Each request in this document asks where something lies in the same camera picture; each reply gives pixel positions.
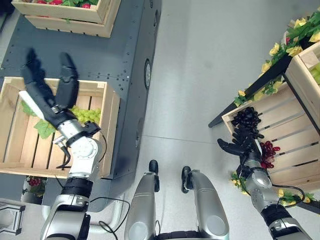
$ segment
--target wooden crate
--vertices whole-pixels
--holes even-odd
[[[104,22],[110,0],[99,0],[90,8],[39,4],[37,0],[13,0],[12,5],[24,15],[46,16],[52,18],[71,19],[102,24]]]
[[[274,184],[298,186],[305,191],[320,189],[320,136],[308,116],[284,83],[278,93],[259,101],[248,102],[222,116],[230,133],[231,121],[237,112],[254,107],[261,114],[257,128],[264,139],[281,150],[274,156],[274,168],[269,168]]]
[[[285,74],[311,117],[320,128],[320,86],[312,77],[312,70],[320,62],[320,42],[292,58]]]
[[[103,23],[26,15],[36,28],[110,38],[121,0],[111,0]]]
[[[58,79],[45,80],[53,92]],[[47,139],[39,137],[34,128],[39,118],[23,112],[19,91],[25,88],[21,77],[5,77],[0,94],[0,173],[39,177],[66,178],[69,168],[56,169],[65,160],[64,153],[52,143],[60,136],[56,131]],[[99,176],[110,174],[120,98],[107,82],[79,81],[76,106],[82,109],[101,109],[99,126],[107,140],[106,155],[100,163]],[[94,138],[105,144],[102,135]]]

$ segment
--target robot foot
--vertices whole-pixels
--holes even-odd
[[[160,191],[160,181],[159,181],[159,166],[156,160],[151,160],[149,162],[149,172],[155,173],[154,178],[154,191],[157,193]]]
[[[190,182],[189,173],[191,172],[191,168],[189,166],[184,166],[181,173],[181,191],[184,194],[187,194],[189,190],[193,189],[192,184]]]

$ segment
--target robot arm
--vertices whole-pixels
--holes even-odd
[[[274,240],[312,240],[296,219],[279,204],[267,170],[261,167],[261,150],[257,140],[246,131],[233,135],[233,143],[218,139],[226,152],[240,156],[237,175],[246,179],[246,190],[255,209],[262,215]]]
[[[98,157],[102,152],[101,144],[92,136],[100,128],[92,122],[82,126],[68,110],[77,100],[78,73],[66,53],[61,54],[61,65],[61,78],[54,96],[44,81],[45,71],[41,69],[41,62],[31,49],[22,69],[26,91],[19,94],[38,117],[50,122],[61,133],[61,137],[55,140],[61,150],[70,156],[67,150],[70,147],[73,155],[66,184],[44,223],[41,240],[86,240],[90,225],[90,215],[86,212],[93,181],[99,172]]]

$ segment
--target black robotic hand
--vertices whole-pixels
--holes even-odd
[[[223,141],[221,138],[217,140],[219,146],[229,154],[237,155],[240,157],[240,164],[244,164],[249,156],[255,156],[261,159],[261,152],[258,143],[253,138],[253,135],[245,128],[235,128],[235,133],[232,134],[234,139],[233,143]]]
[[[76,116],[68,109],[72,108],[78,96],[78,73],[71,57],[63,52],[60,55],[61,77],[56,91],[56,96],[44,81],[46,72],[41,68],[34,49],[30,49],[26,64],[22,68],[22,76],[27,93],[39,107],[45,120],[56,129]]]

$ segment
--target yellow artificial flower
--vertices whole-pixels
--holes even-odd
[[[264,64],[262,64],[261,72],[265,73],[266,71],[269,70],[270,67],[271,67],[271,61],[265,62]]]
[[[241,91],[241,90],[238,91],[238,94],[239,94],[240,96],[242,96],[242,97],[244,97],[244,96],[246,95],[246,93],[245,93],[244,91]]]
[[[285,195],[284,190],[280,188],[279,191],[278,191],[278,196],[279,196],[280,198],[282,198],[284,195]]]
[[[282,81],[276,81],[274,84],[273,84],[273,88],[275,89],[275,92],[274,94],[276,94],[278,92],[278,88],[282,85]]]
[[[320,41],[320,31],[310,37],[309,42],[316,43]]]
[[[295,29],[295,28],[298,28],[298,27],[302,27],[306,23],[307,23],[307,21],[304,18],[302,18],[301,20],[297,19],[295,21],[295,23],[294,23],[294,27],[293,28]]]
[[[289,56],[294,57],[295,55],[301,53],[303,51],[301,46],[290,47],[286,50]]]
[[[280,45],[276,42],[274,47],[269,51],[270,56],[275,55],[279,51]]]
[[[264,96],[264,94],[262,93],[262,89],[260,91],[258,91],[254,96],[253,96],[253,100],[254,101],[258,101],[260,100],[262,97]]]
[[[306,196],[303,202],[308,204],[308,203],[310,203],[311,201],[310,201],[310,198],[308,198],[308,197]]]

